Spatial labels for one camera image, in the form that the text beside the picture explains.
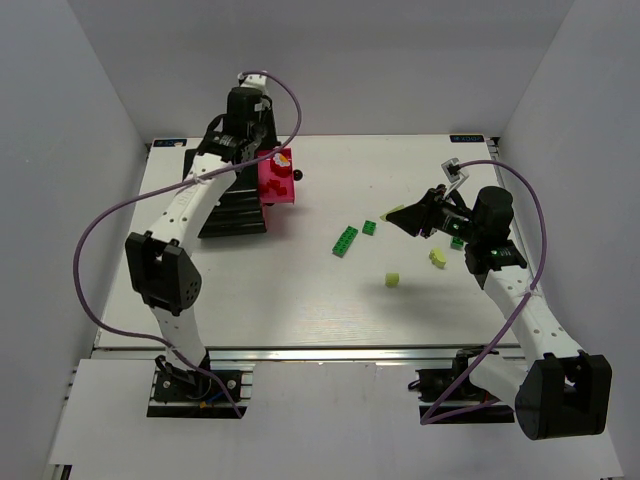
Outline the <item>green upturned lego brick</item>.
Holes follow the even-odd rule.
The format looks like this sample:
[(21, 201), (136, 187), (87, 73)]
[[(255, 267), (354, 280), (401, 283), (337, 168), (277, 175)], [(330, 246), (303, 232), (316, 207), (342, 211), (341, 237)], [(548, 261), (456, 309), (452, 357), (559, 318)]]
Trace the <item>green upturned lego brick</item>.
[(465, 242), (457, 237), (451, 239), (450, 247), (455, 250), (462, 250), (464, 248)]

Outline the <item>pale yellow studded lego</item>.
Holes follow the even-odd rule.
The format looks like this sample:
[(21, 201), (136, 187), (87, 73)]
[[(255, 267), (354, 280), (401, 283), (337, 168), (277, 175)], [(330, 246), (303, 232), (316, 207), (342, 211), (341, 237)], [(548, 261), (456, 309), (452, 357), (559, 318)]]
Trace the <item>pale yellow studded lego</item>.
[(431, 249), (429, 259), (431, 263), (439, 269), (444, 269), (447, 263), (447, 259), (440, 248)]

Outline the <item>red yellow lego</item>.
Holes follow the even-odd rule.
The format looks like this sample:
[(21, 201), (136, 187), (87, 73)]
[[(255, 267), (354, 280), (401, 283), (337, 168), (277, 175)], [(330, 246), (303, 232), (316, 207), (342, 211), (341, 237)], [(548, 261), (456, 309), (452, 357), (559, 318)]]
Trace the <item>red yellow lego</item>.
[(269, 162), (273, 175), (279, 178), (286, 178), (293, 172), (291, 160), (282, 153), (275, 154)]

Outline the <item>pink top drawer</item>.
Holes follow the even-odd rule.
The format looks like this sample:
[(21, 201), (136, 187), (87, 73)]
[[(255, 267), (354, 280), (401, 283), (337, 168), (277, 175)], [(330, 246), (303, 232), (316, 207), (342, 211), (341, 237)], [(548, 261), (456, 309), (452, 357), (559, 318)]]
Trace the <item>pink top drawer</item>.
[[(295, 198), (296, 198), (295, 185), (297, 182), (301, 181), (303, 178), (303, 172), (300, 169), (297, 169), (294, 167), (291, 149), (285, 148), (279, 153), (284, 154), (291, 160), (293, 172), (290, 176), (286, 178), (279, 178), (273, 175), (269, 166), (269, 162), (273, 156), (270, 157), (268, 160), (264, 160), (260, 162), (257, 165), (259, 199), (261, 200), (261, 203), (265, 206), (271, 206), (275, 204), (294, 204)], [(269, 181), (279, 182), (280, 187), (285, 187), (287, 189), (287, 195), (284, 197), (278, 197), (277, 195), (262, 195), (260, 192), (260, 185), (265, 184)]]

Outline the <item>tiny red lego cube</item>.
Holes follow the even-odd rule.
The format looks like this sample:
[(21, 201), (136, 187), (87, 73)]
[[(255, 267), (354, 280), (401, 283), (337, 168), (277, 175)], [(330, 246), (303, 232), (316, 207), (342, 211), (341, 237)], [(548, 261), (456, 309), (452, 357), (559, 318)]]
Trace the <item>tiny red lego cube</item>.
[(260, 185), (260, 192), (262, 195), (278, 195), (280, 191), (280, 183), (269, 181)]

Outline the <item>pale yellow lego brick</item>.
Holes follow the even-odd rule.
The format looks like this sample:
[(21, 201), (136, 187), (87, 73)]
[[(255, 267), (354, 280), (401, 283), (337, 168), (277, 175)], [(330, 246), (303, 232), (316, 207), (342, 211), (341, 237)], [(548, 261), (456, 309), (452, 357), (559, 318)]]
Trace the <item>pale yellow lego brick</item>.
[(397, 287), (400, 281), (400, 275), (397, 272), (389, 272), (385, 274), (385, 286), (388, 288)]

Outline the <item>long green lego brick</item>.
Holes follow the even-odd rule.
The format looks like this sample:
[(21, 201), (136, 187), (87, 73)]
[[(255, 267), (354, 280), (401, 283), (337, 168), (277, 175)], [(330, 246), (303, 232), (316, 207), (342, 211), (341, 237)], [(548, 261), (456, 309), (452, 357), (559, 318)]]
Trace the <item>long green lego brick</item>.
[(334, 244), (332, 248), (332, 254), (339, 258), (343, 258), (346, 252), (349, 250), (357, 234), (358, 230), (356, 228), (347, 226)]

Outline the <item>black pink drawer cabinet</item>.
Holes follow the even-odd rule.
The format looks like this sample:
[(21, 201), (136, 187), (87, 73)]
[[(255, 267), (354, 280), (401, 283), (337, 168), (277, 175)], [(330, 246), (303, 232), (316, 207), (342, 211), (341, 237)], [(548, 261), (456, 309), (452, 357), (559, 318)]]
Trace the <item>black pink drawer cabinet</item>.
[(258, 167), (241, 171), (209, 214), (200, 239), (261, 234), (267, 231), (267, 208), (258, 193)]

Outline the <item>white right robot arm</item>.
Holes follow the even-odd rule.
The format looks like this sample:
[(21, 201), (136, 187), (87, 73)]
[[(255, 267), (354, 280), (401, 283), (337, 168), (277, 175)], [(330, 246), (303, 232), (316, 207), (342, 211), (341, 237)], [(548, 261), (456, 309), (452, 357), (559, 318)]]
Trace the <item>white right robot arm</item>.
[(573, 340), (537, 295), (527, 262), (509, 237), (512, 203), (507, 190), (488, 186), (467, 207), (458, 193), (447, 197), (438, 187), (386, 216), (413, 237), (442, 232), (464, 242), (469, 273), (503, 314), (527, 362), (525, 370), (512, 365), (493, 343), (459, 351), (448, 379), (430, 382), (438, 395), (421, 422), (452, 417), (437, 409), (455, 393), (483, 391), (487, 403), (502, 402), (514, 412), (531, 440), (599, 435), (606, 426), (611, 365)]

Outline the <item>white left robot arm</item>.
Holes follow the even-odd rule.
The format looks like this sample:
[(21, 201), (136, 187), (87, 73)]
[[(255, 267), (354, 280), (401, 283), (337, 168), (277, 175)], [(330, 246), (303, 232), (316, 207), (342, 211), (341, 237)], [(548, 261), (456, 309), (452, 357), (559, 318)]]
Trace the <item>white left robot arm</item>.
[(186, 151), (191, 160), (181, 187), (161, 216), (142, 234), (131, 233), (125, 253), (134, 291), (156, 318), (166, 348), (165, 368), (198, 383), (198, 369), (210, 368), (208, 352), (195, 320), (194, 304), (202, 277), (192, 261), (198, 236), (220, 198), (236, 182), (235, 171), (204, 176), (256, 157), (262, 146), (274, 147), (275, 124), (264, 86), (237, 86), (227, 96), (226, 112), (215, 117), (199, 145)]

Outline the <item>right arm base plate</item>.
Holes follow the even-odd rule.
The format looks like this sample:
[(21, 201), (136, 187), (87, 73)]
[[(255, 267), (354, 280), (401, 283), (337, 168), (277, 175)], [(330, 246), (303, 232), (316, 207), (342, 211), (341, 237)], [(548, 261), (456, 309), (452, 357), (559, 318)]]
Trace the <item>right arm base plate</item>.
[[(418, 396), (421, 415), (426, 413), (452, 381), (451, 368), (425, 368), (415, 371), (415, 378), (407, 384), (407, 390)], [(438, 420), (436, 424), (512, 424), (515, 422), (514, 412), (509, 406), (498, 401), (486, 390), (471, 385), (468, 380), (435, 410), (434, 415), (443, 415), (466, 407), (476, 407), (476, 410)]]

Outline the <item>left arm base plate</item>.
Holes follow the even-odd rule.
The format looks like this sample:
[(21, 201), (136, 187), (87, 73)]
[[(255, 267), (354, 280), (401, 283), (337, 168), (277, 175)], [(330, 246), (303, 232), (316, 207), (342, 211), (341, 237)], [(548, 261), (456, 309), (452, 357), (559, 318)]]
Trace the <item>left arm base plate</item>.
[(244, 416), (251, 398), (252, 371), (213, 370), (240, 412), (237, 414), (222, 387), (211, 377), (176, 367), (168, 363), (164, 355), (156, 357), (154, 363), (148, 418), (240, 419)]

